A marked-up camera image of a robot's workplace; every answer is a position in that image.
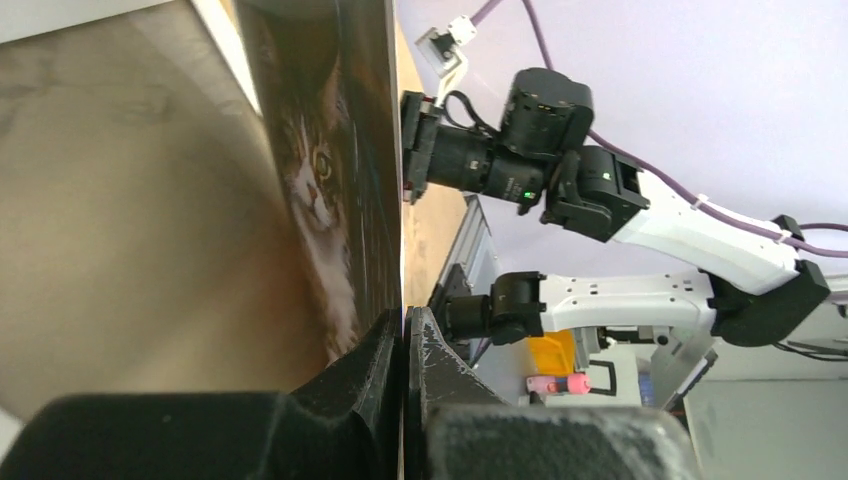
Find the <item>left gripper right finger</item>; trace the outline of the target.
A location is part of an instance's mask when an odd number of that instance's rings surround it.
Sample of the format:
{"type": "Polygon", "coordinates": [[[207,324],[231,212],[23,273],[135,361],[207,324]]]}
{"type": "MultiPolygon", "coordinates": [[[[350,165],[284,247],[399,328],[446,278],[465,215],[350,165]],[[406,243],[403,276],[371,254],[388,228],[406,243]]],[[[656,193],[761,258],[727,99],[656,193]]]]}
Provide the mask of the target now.
{"type": "Polygon", "coordinates": [[[646,407],[516,406],[446,344],[432,312],[404,325],[407,479],[700,479],[671,415],[646,407]]]}

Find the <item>cat photo print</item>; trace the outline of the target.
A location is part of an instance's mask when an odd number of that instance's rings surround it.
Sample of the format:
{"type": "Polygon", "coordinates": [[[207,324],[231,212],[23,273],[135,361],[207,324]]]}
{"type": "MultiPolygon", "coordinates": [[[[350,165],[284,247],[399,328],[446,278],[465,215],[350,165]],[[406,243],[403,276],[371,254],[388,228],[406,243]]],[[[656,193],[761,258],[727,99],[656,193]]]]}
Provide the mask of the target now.
{"type": "Polygon", "coordinates": [[[391,5],[239,1],[235,12],[337,360],[402,301],[391,5]]]}

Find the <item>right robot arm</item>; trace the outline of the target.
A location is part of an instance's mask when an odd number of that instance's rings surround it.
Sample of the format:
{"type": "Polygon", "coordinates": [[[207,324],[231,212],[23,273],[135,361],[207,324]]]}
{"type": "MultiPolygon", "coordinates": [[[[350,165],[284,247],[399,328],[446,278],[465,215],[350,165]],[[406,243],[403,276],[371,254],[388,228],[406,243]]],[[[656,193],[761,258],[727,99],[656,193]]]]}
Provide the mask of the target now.
{"type": "Polygon", "coordinates": [[[486,292],[447,298],[451,339],[507,344],[582,328],[661,327],[740,347],[789,337],[833,296],[801,256],[801,226],[753,220],[682,192],[640,161],[586,139],[590,88],[546,68],[518,72],[498,127],[464,126],[421,92],[401,100],[404,191],[444,186],[541,210],[543,224],[644,253],[640,271],[504,273],[486,292]]]}

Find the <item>white mat board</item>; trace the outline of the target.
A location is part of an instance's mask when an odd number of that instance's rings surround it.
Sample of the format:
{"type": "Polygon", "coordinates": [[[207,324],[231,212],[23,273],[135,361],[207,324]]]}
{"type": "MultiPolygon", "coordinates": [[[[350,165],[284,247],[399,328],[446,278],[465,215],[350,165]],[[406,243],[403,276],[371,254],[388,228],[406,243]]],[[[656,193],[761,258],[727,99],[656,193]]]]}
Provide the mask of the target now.
{"type": "Polygon", "coordinates": [[[292,390],[327,356],[263,126],[195,8],[1,48],[1,407],[292,390]]]}

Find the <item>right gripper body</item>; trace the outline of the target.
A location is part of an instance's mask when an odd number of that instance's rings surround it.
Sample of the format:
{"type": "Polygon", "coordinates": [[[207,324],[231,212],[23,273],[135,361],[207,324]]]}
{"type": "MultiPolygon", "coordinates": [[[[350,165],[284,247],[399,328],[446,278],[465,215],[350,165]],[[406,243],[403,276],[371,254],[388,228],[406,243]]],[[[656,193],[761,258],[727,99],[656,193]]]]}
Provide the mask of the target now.
{"type": "Polygon", "coordinates": [[[516,73],[497,128],[466,94],[448,95],[460,101],[471,125],[456,122],[422,92],[402,95],[402,192],[410,204],[436,184],[511,202],[526,213],[565,154],[583,145],[594,120],[591,89],[547,68],[516,73]]]}

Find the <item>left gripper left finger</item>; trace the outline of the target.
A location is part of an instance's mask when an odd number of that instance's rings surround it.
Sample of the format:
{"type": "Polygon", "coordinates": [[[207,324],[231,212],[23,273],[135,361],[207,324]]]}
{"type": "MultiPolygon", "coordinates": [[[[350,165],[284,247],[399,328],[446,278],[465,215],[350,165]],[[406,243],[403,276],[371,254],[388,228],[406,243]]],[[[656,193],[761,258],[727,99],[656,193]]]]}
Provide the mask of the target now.
{"type": "Polygon", "coordinates": [[[290,393],[79,394],[49,403],[5,479],[392,479],[401,314],[290,393]]]}

